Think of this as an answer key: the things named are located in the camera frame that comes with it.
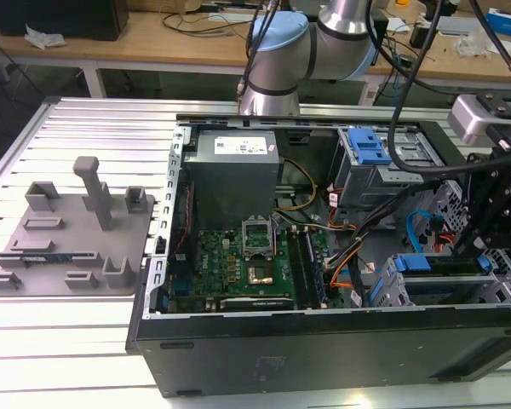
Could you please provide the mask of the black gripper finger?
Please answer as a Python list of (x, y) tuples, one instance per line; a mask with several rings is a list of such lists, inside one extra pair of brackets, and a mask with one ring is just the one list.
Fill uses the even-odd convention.
[(498, 170), (477, 170), (466, 174), (462, 203), (467, 224), (454, 247), (458, 256), (478, 256), (486, 248), (484, 234), (491, 222), (493, 193), (498, 182)]

